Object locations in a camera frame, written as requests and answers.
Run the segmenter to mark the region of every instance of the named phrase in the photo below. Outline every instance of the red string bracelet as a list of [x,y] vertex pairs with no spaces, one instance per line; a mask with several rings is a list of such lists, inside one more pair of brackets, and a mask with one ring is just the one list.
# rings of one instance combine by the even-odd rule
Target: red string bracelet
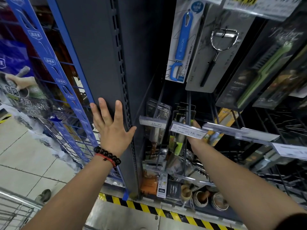
[[103,157],[103,158],[104,158],[104,161],[108,160],[109,162],[112,163],[113,167],[116,167],[116,164],[115,164],[115,162],[114,162],[112,159],[110,159],[110,158],[108,158],[108,157],[106,157],[106,156],[104,156],[104,155],[102,155],[102,154],[99,154],[99,153],[96,153],[96,156],[101,156],[101,157]]

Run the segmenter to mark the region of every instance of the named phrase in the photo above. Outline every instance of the blue metal rack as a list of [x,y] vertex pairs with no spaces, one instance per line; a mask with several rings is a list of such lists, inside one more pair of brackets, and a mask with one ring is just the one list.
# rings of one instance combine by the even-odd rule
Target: blue metal rack
[[[93,158],[93,149],[100,143],[98,132],[92,130],[89,120],[92,119],[89,103],[94,102],[94,100],[56,1],[48,0],[56,26],[54,24],[53,26],[42,26],[29,0],[7,0],[7,3],[18,20],[8,20],[0,15],[0,24],[9,35],[7,38],[18,41],[10,28],[11,26],[21,27],[38,55],[29,55],[31,61],[40,64],[41,67],[45,66],[49,73],[48,75],[53,78],[53,80],[46,79],[46,75],[41,76],[40,72],[33,66],[36,79],[40,81],[49,97],[51,97],[51,101],[57,107],[54,111],[55,115],[62,120],[58,121],[55,118],[55,121],[41,121],[51,130],[67,152],[84,165]],[[60,32],[72,63],[58,60],[44,30]],[[61,65],[74,66],[83,87],[71,84]],[[65,99],[60,100],[56,97],[54,91],[49,89],[50,86],[59,89]],[[109,177],[124,184],[119,167],[112,169]]]

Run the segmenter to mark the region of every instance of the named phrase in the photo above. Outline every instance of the beaded bracelet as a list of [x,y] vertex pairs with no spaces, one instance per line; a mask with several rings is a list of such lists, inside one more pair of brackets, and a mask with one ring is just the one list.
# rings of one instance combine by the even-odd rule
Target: beaded bracelet
[[94,152],[96,153],[96,155],[102,156],[105,161],[108,160],[109,162],[111,162],[114,167],[120,165],[121,163],[121,160],[117,158],[117,156],[113,155],[107,150],[102,149],[99,146],[94,148]]

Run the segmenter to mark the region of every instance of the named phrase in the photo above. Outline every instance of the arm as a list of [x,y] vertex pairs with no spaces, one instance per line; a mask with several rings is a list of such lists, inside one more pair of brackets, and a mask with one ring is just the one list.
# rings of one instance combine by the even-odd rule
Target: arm
[[[116,101],[113,122],[105,100],[98,100],[101,114],[94,103],[91,103],[91,109],[94,125],[101,134],[101,148],[120,157],[130,144],[136,127],[132,127],[129,132],[125,131],[120,101]],[[22,230],[82,229],[111,168],[109,161],[94,156]]]
[[[200,127],[194,121],[194,127]],[[210,178],[249,230],[273,230],[285,218],[306,213],[291,197],[203,140],[188,137]]]

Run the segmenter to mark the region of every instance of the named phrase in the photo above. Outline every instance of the blue peeler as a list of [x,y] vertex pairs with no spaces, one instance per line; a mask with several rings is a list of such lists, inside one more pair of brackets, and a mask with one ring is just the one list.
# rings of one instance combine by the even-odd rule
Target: blue peeler
[[[180,35],[179,35],[179,39],[178,39],[177,50],[176,50],[176,54],[175,54],[176,62],[174,64],[170,65],[170,67],[172,69],[171,69],[171,73],[170,73],[169,77],[173,81],[178,81],[177,78],[179,76],[179,73],[180,73],[180,70],[181,70],[181,66],[183,65],[181,63],[181,61],[185,57],[185,51],[187,49],[187,44],[188,44],[188,40],[189,40],[189,35],[190,35],[191,26],[192,26],[192,21],[193,21],[193,14],[189,10],[188,12],[186,12],[183,15],[182,25],[181,25],[181,29],[180,29]],[[174,72],[174,68],[176,66],[179,66],[179,67],[178,67],[178,70],[177,70],[177,74],[174,77],[173,76],[173,72]]]

